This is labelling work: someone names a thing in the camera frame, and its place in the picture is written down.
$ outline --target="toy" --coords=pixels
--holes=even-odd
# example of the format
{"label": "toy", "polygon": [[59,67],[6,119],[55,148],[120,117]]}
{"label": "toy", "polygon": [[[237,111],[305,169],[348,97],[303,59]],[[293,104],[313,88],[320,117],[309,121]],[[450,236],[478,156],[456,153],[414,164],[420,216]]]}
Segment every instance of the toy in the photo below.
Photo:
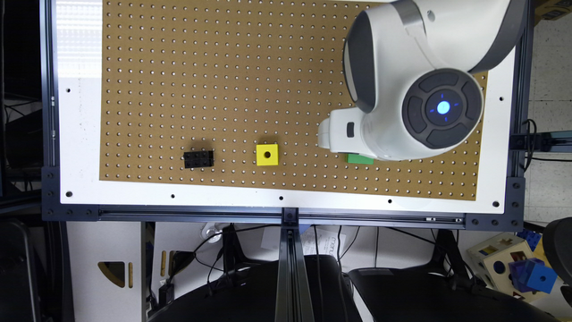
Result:
{"label": "toy", "polygon": [[209,167],[215,163],[213,151],[185,152],[185,169]]}
{"label": "toy", "polygon": [[278,165],[278,144],[257,144],[257,165]]}
{"label": "toy", "polygon": [[519,290],[509,279],[509,275],[512,275],[510,263],[534,257],[528,243],[522,238],[512,233],[502,233],[477,244],[467,252],[475,264],[475,273],[499,292],[526,302],[546,296],[545,292],[525,292],[528,289],[522,287]]}
{"label": "toy", "polygon": [[510,276],[512,279],[512,285],[520,292],[532,292],[536,291],[533,288],[526,286],[526,284],[520,283],[518,278],[525,273],[525,260],[519,260],[517,262],[509,263]]}
{"label": "toy", "polygon": [[346,155],[346,162],[356,165],[372,165],[374,160],[371,157],[364,157],[357,154],[349,153]]}
{"label": "toy", "polygon": [[526,261],[524,272],[518,281],[529,288],[550,294],[557,277],[556,272],[552,268],[546,267],[543,261],[530,258]]}
{"label": "toy", "polygon": [[542,236],[539,233],[531,232],[526,229],[520,233],[517,233],[517,236],[528,242],[528,246],[530,246],[531,251],[534,251],[536,249],[538,242],[542,238]]}

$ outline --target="metal bracket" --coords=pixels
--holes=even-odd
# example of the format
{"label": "metal bracket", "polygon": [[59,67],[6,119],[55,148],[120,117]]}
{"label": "metal bracket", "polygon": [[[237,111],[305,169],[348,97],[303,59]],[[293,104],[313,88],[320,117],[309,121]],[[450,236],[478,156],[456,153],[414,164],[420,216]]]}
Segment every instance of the metal bracket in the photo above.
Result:
{"label": "metal bracket", "polygon": [[276,322],[314,322],[297,208],[282,209]]}
{"label": "metal bracket", "polygon": [[469,214],[467,230],[521,232],[525,217],[525,178],[508,177],[503,214]]}
{"label": "metal bracket", "polygon": [[98,205],[74,205],[60,202],[60,168],[42,168],[42,219],[46,221],[97,221]]}

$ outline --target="green block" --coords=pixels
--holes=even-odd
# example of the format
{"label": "green block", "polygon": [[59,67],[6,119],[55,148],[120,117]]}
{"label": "green block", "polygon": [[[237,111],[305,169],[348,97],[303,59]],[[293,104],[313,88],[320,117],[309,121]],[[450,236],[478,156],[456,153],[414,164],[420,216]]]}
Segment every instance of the green block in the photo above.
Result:
{"label": "green block", "polygon": [[355,154],[347,154],[346,162],[356,165],[372,165],[374,160],[371,157],[364,157]]}

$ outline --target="circular black joint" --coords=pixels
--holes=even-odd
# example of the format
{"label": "circular black joint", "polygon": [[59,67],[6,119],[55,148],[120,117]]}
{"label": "circular black joint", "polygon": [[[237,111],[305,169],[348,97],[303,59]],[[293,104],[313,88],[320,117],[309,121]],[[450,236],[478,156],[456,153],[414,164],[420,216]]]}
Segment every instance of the circular black joint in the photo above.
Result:
{"label": "circular black joint", "polygon": [[440,69],[418,78],[403,99],[401,116],[408,133],[432,149],[459,144],[475,128],[483,96],[465,72]]}

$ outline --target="blue block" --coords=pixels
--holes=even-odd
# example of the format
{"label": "blue block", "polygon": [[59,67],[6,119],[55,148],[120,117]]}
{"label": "blue block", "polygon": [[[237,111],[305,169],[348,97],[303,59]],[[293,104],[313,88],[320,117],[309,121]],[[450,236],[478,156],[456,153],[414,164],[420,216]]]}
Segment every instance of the blue block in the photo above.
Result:
{"label": "blue block", "polygon": [[536,246],[538,246],[538,242],[542,238],[542,236],[539,233],[531,232],[526,229],[520,233],[517,233],[517,237],[526,240],[528,246],[530,246],[531,251],[534,251],[536,249]]}
{"label": "blue block", "polygon": [[526,260],[519,260],[517,262],[509,263],[509,271],[510,271],[510,277],[512,278],[512,285],[520,292],[536,291],[535,289],[532,289],[526,286],[526,284],[522,284],[518,281],[518,278],[521,275],[523,275],[523,273],[525,273],[525,265],[526,265]]}
{"label": "blue block", "polygon": [[546,267],[544,262],[537,258],[526,260],[525,272],[518,281],[536,291],[550,294],[558,275],[550,267]]}

